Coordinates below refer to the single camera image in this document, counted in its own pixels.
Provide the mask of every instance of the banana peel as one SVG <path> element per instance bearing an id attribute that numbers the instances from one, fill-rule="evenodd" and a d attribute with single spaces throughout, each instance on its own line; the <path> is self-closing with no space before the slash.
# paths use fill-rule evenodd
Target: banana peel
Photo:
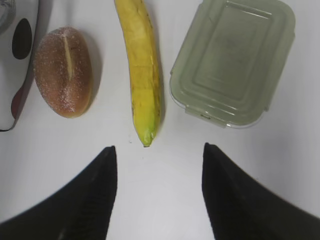
<path id="1" fill-rule="evenodd" d="M 159 64 L 144 0 L 114 0 L 130 70 L 133 124 L 144 147 L 156 137 L 161 116 Z"/>

